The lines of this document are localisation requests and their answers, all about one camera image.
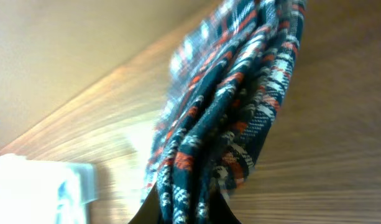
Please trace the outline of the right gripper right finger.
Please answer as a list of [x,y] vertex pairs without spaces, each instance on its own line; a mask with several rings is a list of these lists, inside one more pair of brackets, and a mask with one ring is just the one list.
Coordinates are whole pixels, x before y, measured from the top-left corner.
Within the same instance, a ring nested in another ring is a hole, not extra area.
[[212,224],[241,224],[220,192],[211,194],[209,219]]

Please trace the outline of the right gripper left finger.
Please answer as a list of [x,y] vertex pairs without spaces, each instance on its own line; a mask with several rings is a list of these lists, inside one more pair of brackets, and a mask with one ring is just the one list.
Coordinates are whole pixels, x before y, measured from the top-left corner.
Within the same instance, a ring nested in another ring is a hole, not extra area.
[[156,185],[152,187],[147,198],[129,224],[160,224],[161,209]]

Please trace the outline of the plaid shirt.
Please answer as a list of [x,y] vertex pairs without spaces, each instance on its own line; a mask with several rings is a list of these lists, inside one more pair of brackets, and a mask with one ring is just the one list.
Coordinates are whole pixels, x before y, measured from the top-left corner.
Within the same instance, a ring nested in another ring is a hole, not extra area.
[[170,61],[172,82],[154,129],[143,195],[161,223],[211,223],[254,171],[288,90],[305,1],[223,1]]

